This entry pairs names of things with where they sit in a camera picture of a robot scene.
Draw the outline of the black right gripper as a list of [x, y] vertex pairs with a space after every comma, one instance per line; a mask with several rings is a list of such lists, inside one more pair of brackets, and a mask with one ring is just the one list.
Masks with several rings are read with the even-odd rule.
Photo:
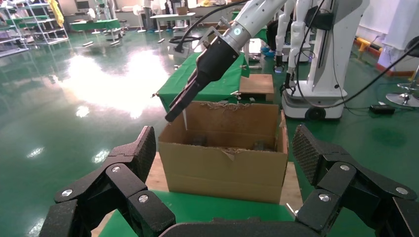
[[239, 53], [234, 48], [223, 38], [216, 37], [198, 57], [196, 69], [169, 105], [165, 120], [173, 122], [203, 89], [203, 83], [220, 80], [238, 57]]

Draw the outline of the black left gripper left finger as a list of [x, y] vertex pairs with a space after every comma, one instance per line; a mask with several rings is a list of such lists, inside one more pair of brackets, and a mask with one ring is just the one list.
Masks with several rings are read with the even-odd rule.
[[134, 142], [115, 147], [99, 168], [55, 194], [40, 236], [89, 237], [113, 210], [137, 236], [160, 236], [175, 215], [145, 184], [155, 155], [155, 132], [146, 126]]

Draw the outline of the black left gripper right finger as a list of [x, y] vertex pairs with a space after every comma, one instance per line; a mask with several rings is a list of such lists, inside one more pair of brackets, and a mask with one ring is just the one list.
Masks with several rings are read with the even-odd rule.
[[314, 191], [295, 220], [320, 237], [343, 208], [353, 211], [377, 237], [419, 234], [417, 194], [358, 163], [343, 147], [318, 140], [305, 125], [296, 128], [293, 155]]

